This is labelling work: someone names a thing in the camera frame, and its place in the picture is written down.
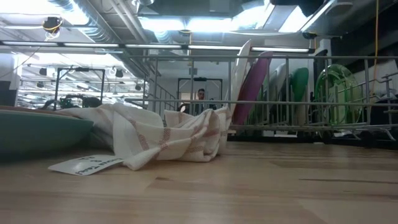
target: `paper note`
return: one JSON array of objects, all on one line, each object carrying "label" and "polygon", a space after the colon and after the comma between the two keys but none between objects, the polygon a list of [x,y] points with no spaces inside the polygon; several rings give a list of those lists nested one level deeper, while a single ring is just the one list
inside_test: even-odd
[{"label": "paper note", "polygon": [[49,169],[73,175],[90,175],[120,162],[123,162],[123,159],[116,156],[94,155],[61,162],[50,166]]}]

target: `pink plate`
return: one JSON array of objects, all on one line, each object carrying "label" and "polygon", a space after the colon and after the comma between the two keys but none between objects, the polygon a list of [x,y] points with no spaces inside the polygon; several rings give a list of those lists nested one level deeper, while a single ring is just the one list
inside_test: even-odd
[{"label": "pink plate", "polygon": [[[272,56],[273,52],[263,52],[262,56]],[[238,101],[255,101],[266,75],[269,74],[270,58],[259,58],[252,65],[243,82]],[[253,104],[237,104],[233,115],[233,124],[242,125],[248,116]]]}]

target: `wooden countertop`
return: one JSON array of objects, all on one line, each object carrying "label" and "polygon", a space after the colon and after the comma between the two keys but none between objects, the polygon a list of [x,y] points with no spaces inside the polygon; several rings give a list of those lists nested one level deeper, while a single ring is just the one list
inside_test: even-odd
[{"label": "wooden countertop", "polygon": [[209,163],[152,162],[80,177],[3,164],[1,223],[397,223],[398,152],[229,142]]}]

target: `striped towel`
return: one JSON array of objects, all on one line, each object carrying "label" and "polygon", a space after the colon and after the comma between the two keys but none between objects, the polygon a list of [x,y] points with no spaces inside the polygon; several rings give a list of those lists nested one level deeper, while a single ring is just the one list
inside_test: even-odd
[{"label": "striped towel", "polygon": [[59,113],[93,121],[95,134],[132,170],[151,160],[211,161],[225,149],[231,123],[228,107],[205,110],[198,116],[165,111],[166,127],[157,113],[121,103]]}]

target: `ceiling light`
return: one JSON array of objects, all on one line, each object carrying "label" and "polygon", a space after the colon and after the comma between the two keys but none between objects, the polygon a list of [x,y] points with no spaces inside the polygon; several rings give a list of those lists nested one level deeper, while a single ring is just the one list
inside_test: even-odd
[{"label": "ceiling light", "polygon": [[121,50],[95,50],[96,54],[123,54],[124,52]]},{"label": "ceiling light", "polygon": [[311,18],[311,16],[305,17],[300,7],[296,7],[290,16],[286,19],[279,32],[297,32],[304,24]]},{"label": "ceiling light", "polygon": [[242,47],[233,46],[209,46],[209,45],[189,45],[190,50],[241,50]]},{"label": "ceiling light", "polygon": [[123,78],[123,71],[121,69],[117,69],[115,76],[118,78]]},{"label": "ceiling light", "polygon": [[39,74],[40,74],[40,75],[47,76],[47,68],[41,68],[41,69],[39,70]]},{"label": "ceiling light", "polygon": [[93,43],[64,43],[66,47],[104,47],[112,48],[119,47],[119,44],[93,44]]},{"label": "ceiling light", "polygon": [[266,24],[268,18],[271,16],[274,11],[275,6],[269,2],[269,0],[264,0],[264,5],[266,6],[266,10],[263,15],[260,16],[260,19],[257,22],[256,29],[262,29]]},{"label": "ceiling light", "polygon": [[[19,90],[18,92],[55,94],[54,90]],[[84,95],[91,95],[91,96],[101,96],[101,92],[98,92],[98,91],[58,91],[58,94],[84,94]],[[124,96],[142,97],[142,93],[119,92],[118,94],[124,95]],[[108,97],[115,96],[115,95],[113,95],[113,92],[104,92],[103,95],[108,96]]]},{"label": "ceiling light", "polygon": [[133,49],[181,49],[181,45],[169,44],[126,44],[127,48]]},{"label": "ceiling light", "polygon": [[65,76],[65,78],[70,79],[71,81],[76,81],[76,78],[70,77],[70,76]]},{"label": "ceiling light", "polygon": [[54,42],[28,42],[28,41],[0,41],[2,45],[16,45],[16,46],[29,46],[29,47],[52,47],[58,46]]},{"label": "ceiling light", "polygon": [[43,82],[37,82],[36,87],[37,88],[44,88],[44,83]]},{"label": "ceiling light", "polygon": [[295,49],[295,48],[284,48],[284,47],[252,47],[252,51],[255,52],[292,52],[292,53],[309,53],[310,49]]},{"label": "ceiling light", "polygon": [[322,14],[334,3],[335,0],[330,0],[326,3],[302,28],[301,31],[306,31]]},{"label": "ceiling light", "polygon": [[88,88],[88,85],[85,84],[85,83],[75,83],[75,84],[76,84],[76,86],[80,86],[80,87],[82,87],[82,88],[89,89],[89,88]]},{"label": "ceiling light", "polygon": [[187,29],[193,32],[230,31],[231,19],[191,19]]},{"label": "ceiling light", "polygon": [[29,95],[29,94],[27,94],[27,95],[18,95],[18,96],[25,97],[25,98],[28,98],[28,99],[31,99],[31,100],[37,99],[37,97],[38,97],[38,96]]},{"label": "ceiling light", "polygon": [[[50,79],[21,79],[22,82],[56,82],[56,80]],[[92,80],[60,80],[60,83],[77,83],[77,82],[85,82],[85,83],[102,83],[102,81],[92,81]],[[135,81],[104,81],[106,84],[126,84],[126,83],[135,83]]]},{"label": "ceiling light", "polygon": [[183,30],[185,26],[180,19],[149,19],[139,17],[142,28],[153,32],[163,32],[167,30]]}]

